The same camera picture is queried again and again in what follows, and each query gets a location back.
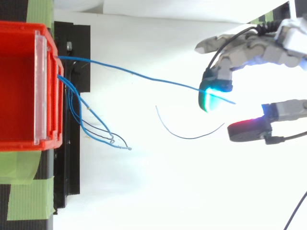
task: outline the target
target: blue cable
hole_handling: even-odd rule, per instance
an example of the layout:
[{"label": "blue cable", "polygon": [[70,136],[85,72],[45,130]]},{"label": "blue cable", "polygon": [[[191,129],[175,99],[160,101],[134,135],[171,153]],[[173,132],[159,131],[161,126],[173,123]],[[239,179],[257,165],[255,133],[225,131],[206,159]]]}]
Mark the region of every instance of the blue cable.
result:
[{"label": "blue cable", "polygon": [[97,118],[97,120],[106,128],[106,130],[108,131],[108,133],[110,134],[110,136],[112,137],[112,139],[114,138],[113,134],[111,133],[110,129],[106,126],[106,124],[100,119],[100,117],[90,108],[90,106],[83,100],[82,97],[80,97],[79,92],[77,91],[77,89],[74,87],[74,85],[67,80],[66,78],[62,77],[61,75],[58,75],[59,79],[62,79],[62,81],[65,81],[65,85],[69,85],[70,89],[75,93],[78,94],[77,97],[78,99],[81,100],[81,102],[86,106],[86,108]]},{"label": "blue cable", "polygon": [[[68,89],[67,97],[68,97],[69,109],[70,109],[70,111],[71,111],[71,113],[72,113],[73,118],[76,120],[76,122],[77,122],[79,125],[81,125],[81,124],[80,124],[80,117],[77,115],[77,113],[75,112],[75,110],[74,110],[74,108],[73,108],[73,105],[72,105],[72,95],[73,95],[73,94],[72,94],[71,90]],[[98,134],[92,132],[92,131],[89,130],[89,129],[86,129],[86,130],[87,130],[88,132],[90,132],[90,133],[92,133],[92,134],[98,136],[98,137],[101,137],[101,138],[104,138],[104,139],[108,139],[108,140],[112,140],[111,138],[106,138],[106,137],[104,137],[104,136],[98,135]]]},{"label": "blue cable", "polygon": [[[101,65],[101,66],[110,67],[110,68],[113,68],[113,69],[118,69],[118,70],[121,70],[121,71],[130,73],[130,74],[133,74],[133,75],[136,75],[136,76],[139,76],[139,77],[141,77],[141,78],[145,78],[145,79],[148,79],[148,80],[151,80],[151,81],[158,81],[158,82],[163,82],[163,83],[178,85],[178,86],[182,86],[182,87],[185,87],[185,88],[189,88],[189,89],[192,89],[192,90],[196,90],[196,91],[199,91],[199,92],[202,92],[202,93],[207,93],[207,92],[204,91],[204,90],[200,90],[200,89],[194,88],[194,87],[192,87],[192,86],[184,85],[184,84],[177,83],[177,82],[173,82],[173,81],[169,81],[169,80],[162,80],[162,79],[150,78],[150,77],[147,77],[147,76],[145,76],[145,75],[142,75],[142,74],[133,72],[133,71],[131,71],[131,70],[124,69],[124,68],[121,68],[121,67],[118,67],[118,66],[113,66],[113,65],[105,64],[105,63],[102,63],[102,62],[99,62],[99,61],[94,61],[94,60],[90,60],[90,59],[86,59],[86,58],[81,58],[81,57],[69,57],[69,56],[58,56],[58,58],[59,58],[59,59],[63,59],[63,60],[74,60],[74,61],[91,62],[91,63],[95,63],[95,64],[98,64],[98,65]],[[225,99],[225,98],[223,98],[223,97],[219,97],[219,96],[214,95],[214,94],[211,94],[211,93],[210,93],[210,95],[213,96],[213,97],[219,98],[219,99],[221,99],[221,100],[223,100],[223,101],[226,101],[226,102],[228,102],[228,103],[236,104],[235,102],[232,102],[232,101],[230,101],[230,100],[227,100],[227,99]]]},{"label": "blue cable", "polygon": [[79,95],[77,89],[74,87],[73,84],[71,84],[66,78],[62,77],[61,75],[58,75],[58,79],[63,82],[78,98],[78,103],[79,103],[79,113],[80,113],[80,126],[81,128],[83,129],[83,131],[89,136],[91,137],[92,139],[94,140],[97,140],[99,142],[103,142],[109,146],[112,146],[114,148],[117,148],[117,149],[124,149],[124,150],[132,150],[132,148],[127,148],[127,147],[121,147],[121,146],[116,146],[116,145],[113,145],[107,141],[104,141],[104,140],[101,140],[101,139],[98,139],[94,136],[92,136],[87,130],[86,128],[84,127],[84,124],[83,124],[83,120],[82,120],[82,106],[81,106],[81,102],[91,111],[91,113],[106,127],[106,129],[109,131],[109,129],[107,128],[107,126],[105,125],[105,123],[96,115],[96,113],[88,106],[88,104],[81,98],[81,96]]}]

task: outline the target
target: white wall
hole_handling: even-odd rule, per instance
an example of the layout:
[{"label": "white wall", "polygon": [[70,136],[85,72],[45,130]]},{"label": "white wall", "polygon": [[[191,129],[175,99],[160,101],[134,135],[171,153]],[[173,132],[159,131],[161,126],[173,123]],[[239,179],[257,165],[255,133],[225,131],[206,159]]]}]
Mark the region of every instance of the white wall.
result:
[{"label": "white wall", "polygon": [[104,14],[248,23],[287,0],[105,0]]},{"label": "white wall", "polygon": [[[65,11],[56,11],[55,20],[91,25],[92,59],[195,87],[212,57],[196,54],[195,45],[237,26]],[[304,96],[307,78],[302,71],[270,71],[273,74],[267,67],[251,67],[236,73],[235,86],[244,92],[238,100],[250,98],[259,109],[262,102]],[[260,94],[257,86],[268,91]],[[197,96],[188,89],[91,65],[91,93],[82,97],[133,150],[113,149],[82,132],[81,194],[70,197],[55,216],[54,229],[283,229],[307,190],[306,139],[278,146],[262,141],[236,144],[229,141],[226,127],[198,140],[170,135],[155,105],[169,128],[186,137],[255,115],[207,115],[198,107]],[[86,120],[98,124],[85,109],[84,113]],[[306,127],[306,120],[274,126],[276,135],[285,136]],[[306,213],[305,205],[289,229],[307,226]]]}]

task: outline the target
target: red plastic bin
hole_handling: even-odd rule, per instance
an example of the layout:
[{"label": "red plastic bin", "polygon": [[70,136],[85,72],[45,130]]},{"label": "red plastic bin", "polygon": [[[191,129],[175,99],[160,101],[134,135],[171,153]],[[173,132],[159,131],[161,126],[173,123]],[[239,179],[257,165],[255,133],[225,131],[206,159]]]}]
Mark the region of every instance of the red plastic bin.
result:
[{"label": "red plastic bin", "polygon": [[0,151],[62,144],[63,65],[43,24],[0,21]]}]

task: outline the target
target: black wire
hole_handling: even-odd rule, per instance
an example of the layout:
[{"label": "black wire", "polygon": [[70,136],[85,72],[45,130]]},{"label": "black wire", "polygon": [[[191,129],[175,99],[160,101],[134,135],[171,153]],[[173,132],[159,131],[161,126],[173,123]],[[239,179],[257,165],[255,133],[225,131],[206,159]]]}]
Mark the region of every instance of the black wire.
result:
[{"label": "black wire", "polygon": [[225,123],[224,123],[224,124],[222,124],[221,126],[219,126],[215,131],[213,131],[213,132],[211,132],[211,133],[207,133],[207,134],[202,135],[202,136],[199,136],[199,137],[196,137],[196,138],[183,138],[183,137],[181,137],[181,136],[178,136],[178,135],[172,133],[172,132],[166,127],[166,125],[165,125],[164,122],[162,121],[162,118],[161,118],[161,116],[160,116],[160,114],[159,114],[158,107],[155,106],[155,109],[157,110],[158,117],[159,117],[159,119],[160,119],[162,125],[164,126],[164,128],[165,128],[170,134],[174,135],[175,137],[181,138],[181,139],[193,140],[193,139],[202,138],[202,137],[208,136],[208,135],[210,135],[210,134],[216,132],[216,131],[219,130],[223,125],[225,125]]},{"label": "black wire", "polygon": [[285,228],[283,230],[287,230],[289,225],[291,224],[291,221],[293,219],[293,217],[296,215],[299,207],[302,205],[302,203],[304,202],[305,198],[307,197],[307,192],[304,194],[304,196],[302,197],[302,199],[299,201],[298,205],[296,206],[294,212],[292,213],[290,219],[288,220],[288,223],[286,224]]},{"label": "black wire", "polygon": [[245,30],[242,30],[241,32],[239,32],[238,34],[234,35],[233,37],[229,38],[224,44],[222,44],[222,46],[216,51],[215,55],[213,56],[212,60],[210,61],[207,69],[210,69],[212,64],[214,63],[215,59],[217,58],[217,56],[219,56],[219,54],[222,52],[222,50],[228,46],[231,42],[233,42],[234,40],[236,40],[239,36],[241,36],[242,34],[246,33],[247,31],[256,29],[255,26],[249,27]]},{"label": "black wire", "polygon": [[[73,71],[73,66],[74,66],[76,63],[77,63],[77,61],[73,62],[73,63],[71,64],[71,66],[69,67],[69,68],[71,69],[71,70],[70,70],[70,76],[71,76],[71,73],[72,73],[72,71]],[[89,125],[90,127],[93,127],[93,128],[95,128],[95,129],[97,129],[97,130],[100,130],[100,131],[103,131],[103,132],[108,133],[108,131],[103,130],[103,129],[100,129],[100,128],[97,128],[97,127],[91,125],[90,123],[84,121],[83,119],[82,119],[82,121],[83,121],[84,123],[86,123],[87,125]],[[99,135],[99,134],[96,134],[96,133],[94,133],[94,132],[92,132],[92,131],[90,131],[90,130],[88,130],[88,129],[86,129],[86,130],[87,130],[88,132],[90,132],[90,133],[92,133],[92,134],[98,136],[98,137],[101,137],[101,138],[107,139],[107,140],[111,140],[111,138],[106,138],[106,137],[101,136],[101,135]],[[114,136],[120,138],[120,139],[125,143],[126,147],[128,148],[128,145],[127,145],[126,141],[125,141],[120,135],[118,135],[118,134],[116,134],[116,133],[112,133],[112,134],[113,134]]]},{"label": "black wire", "polygon": [[284,138],[284,140],[285,141],[286,140],[292,140],[292,139],[301,138],[301,137],[304,137],[304,136],[307,136],[307,132],[296,134],[296,135],[293,135],[293,136],[290,136],[290,137],[286,137],[286,138]]},{"label": "black wire", "polygon": [[[108,131],[103,130],[103,129],[100,129],[100,128],[97,128],[97,127],[95,127],[95,126],[89,124],[88,122],[84,121],[83,119],[82,119],[82,121],[83,121],[84,123],[88,124],[90,127],[93,127],[93,128],[98,129],[98,130],[100,130],[100,131],[103,131],[103,132],[108,133]],[[120,138],[120,139],[125,143],[126,147],[128,148],[128,145],[127,145],[126,141],[125,141],[120,135],[118,135],[118,134],[116,134],[116,133],[112,133],[112,134],[113,134],[114,136]]]}]

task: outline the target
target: green tape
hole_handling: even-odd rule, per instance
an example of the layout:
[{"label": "green tape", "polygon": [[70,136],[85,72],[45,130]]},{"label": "green tape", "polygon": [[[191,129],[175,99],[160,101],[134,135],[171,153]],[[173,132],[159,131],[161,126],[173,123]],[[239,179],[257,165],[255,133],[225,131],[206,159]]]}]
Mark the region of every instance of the green tape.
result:
[{"label": "green tape", "polygon": [[11,186],[7,220],[49,219],[54,212],[53,177]]},{"label": "green tape", "polygon": [[250,23],[253,24],[253,25],[258,25],[258,24],[260,24],[259,18],[257,18],[257,19],[255,19],[255,20],[251,21]]},{"label": "green tape", "polygon": [[53,23],[53,0],[29,0],[27,23],[43,23],[51,28]]},{"label": "green tape", "polygon": [[266,13],[264,16],[265,16],[265,21],[266,22],[274,21],[273,11]]},{"label": "green tape", "polygon": [[41,151],[0,152],[0,184],[30,184],[40,156]]}]

